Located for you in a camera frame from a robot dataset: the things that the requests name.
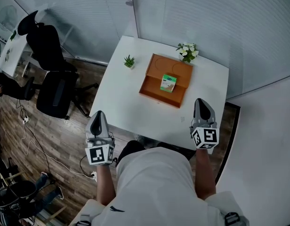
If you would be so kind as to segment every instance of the small succulent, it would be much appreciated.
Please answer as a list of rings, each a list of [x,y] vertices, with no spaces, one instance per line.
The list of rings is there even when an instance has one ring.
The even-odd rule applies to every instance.
[[[127,66],[128,68],[131,68],[135,64],[135,58],[134,57],[130,58],[130,55],[128,55],[128,57],[124,59],[125,59],[124,65]]]

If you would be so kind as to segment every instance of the jeans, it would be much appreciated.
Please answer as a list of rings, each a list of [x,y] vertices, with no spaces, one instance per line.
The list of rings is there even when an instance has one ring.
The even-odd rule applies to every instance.
[[[185,148],[178,147],[178,146],[173,146],[173,145],[170,145],[170,144],[167,144],[164,142],[160,142],[157,145],[157,147],[164,147],[164,148],[167,148],[169,150],[181,153],[185,158],[187,158],[187,160],[190,160],[195,154],[195,151],[193,151],[193,150],[185,149]],[[143,150],[146,150],[146,149],[138,141],[128,142],[118,158],[118,163],[122,160],[123,157],[125,157],[129,154],[132,154],[132,153],[143,151]]]
[[[58,196],[58,192],[53,190],[47,194],[44,198],[31,202],[31,200],[37,195],[39,190],[46,184],[48,177],[46,175],[41,175],[41,177],[36,182],[36,192],[31,195],[28,199],[28,203],[21,207],[20,218],[28,218],[35,216],[40,211],[42,211],[48,204],[50,204],[54,198]]]

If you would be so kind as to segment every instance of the green and white box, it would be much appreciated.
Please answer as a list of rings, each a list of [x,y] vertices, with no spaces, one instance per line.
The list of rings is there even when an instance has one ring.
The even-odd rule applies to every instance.
[[[171,93],[174,89],[176,82],[177,82],[176,78],[165,74],[163,75],[160,89]]]

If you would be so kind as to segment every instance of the potted plant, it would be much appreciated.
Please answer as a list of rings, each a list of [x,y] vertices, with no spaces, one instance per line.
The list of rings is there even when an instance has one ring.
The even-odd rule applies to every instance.
[[[130,58],[130,55],[128,55],[128,57],[124,58],[125,62],[124,62],[124,65],[128,68],[130,68],[131,70],[135,67],[134,64],[135,64],[135,58],[132,57]]]
[[[183,62],[190,63],[191,60],[195,59],[198,55],[198,50],[194,43],[179,43],[177,50],[179,51],[179,58]]]

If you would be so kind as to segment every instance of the black office chair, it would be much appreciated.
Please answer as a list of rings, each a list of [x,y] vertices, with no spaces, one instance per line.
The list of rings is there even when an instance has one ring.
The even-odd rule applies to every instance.
[[[42,85],[39,85],[34,84],[34,77],[31,77],[26,85],[25,98],[28,99],[31,96],[32,90],[39,89],[36,108],[44,114],[67,120],[69,119],[67,113],[70,103],[73,101],[79,111],[89,117],[89,113],[80,106],[80,97],[84,91],[92,87],[98,88],[99,85],[94,83],[83,88],[76,88],[77,79],[78,74],[76,73],[49,72]]]
[[[27,42],[42,69],[47,71],[72,71],[77,69],[66,62],[59,43],[58,33],[54,26],[35,23],[35,11],[25,17],[18,25],[19,35],[27,34]]]
[[[75,88],[78,74],[77,69],[64,60],[60,48],[59,37],[56,29],[51,25],[36,24],[34,19],[37,11],[24,18],[18,27],[19,34],[27,34],[27,42],[30,45],[36,59],[42,69],[50,71],[47,73],[42,85],[33,84],[31,78],[25,90],[25,98],[29,99],[35,89],[39,89],[36,107],[41,112],[57,117],[68,119],[67,113],[71,101],[84,116],[79,104],[82,93],[92,87],[98,88],[94,83],[84,88]]]

